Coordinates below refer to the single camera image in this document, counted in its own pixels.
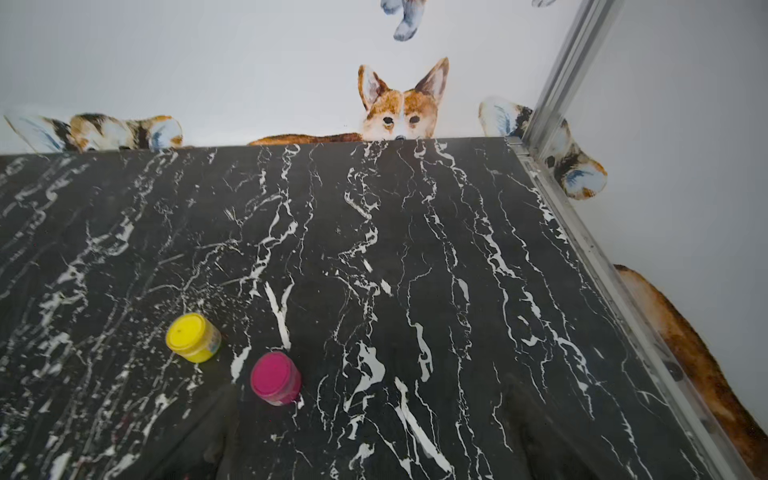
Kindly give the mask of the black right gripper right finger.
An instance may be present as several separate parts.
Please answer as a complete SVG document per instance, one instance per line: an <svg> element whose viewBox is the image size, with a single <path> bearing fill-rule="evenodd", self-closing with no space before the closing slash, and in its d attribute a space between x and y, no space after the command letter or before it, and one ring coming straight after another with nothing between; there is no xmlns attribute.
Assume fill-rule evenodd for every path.
<svg viewBox="0 0 768 480"><path fill-rule="evenodd" d="M518 378L506 374L501 382L511 443L521 451L529 479L599 478Z"/></svg>

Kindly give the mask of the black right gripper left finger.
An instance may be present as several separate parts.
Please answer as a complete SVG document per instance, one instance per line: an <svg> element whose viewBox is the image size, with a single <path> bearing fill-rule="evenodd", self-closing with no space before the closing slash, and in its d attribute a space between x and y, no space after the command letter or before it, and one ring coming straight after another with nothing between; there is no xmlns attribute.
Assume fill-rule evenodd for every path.
<svg viewBox="0 0 768 480"><path fill-rule="evenodd" d="M231 479L239 436L237 389L225 385L140 458L139 479Z"/></svg>

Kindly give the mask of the magenta paint jar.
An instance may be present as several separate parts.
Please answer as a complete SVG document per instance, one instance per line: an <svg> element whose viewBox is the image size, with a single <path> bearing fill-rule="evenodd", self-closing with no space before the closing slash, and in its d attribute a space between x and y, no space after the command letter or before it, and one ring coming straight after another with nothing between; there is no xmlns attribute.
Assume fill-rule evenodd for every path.
<svg viewBox="0 0 768 480"><path fill-rule="evenodd" d="M249 381L252 391L273 406L294 402L302 386L298 368L287 355L279 351L263 355L252 368Z"/></svg>

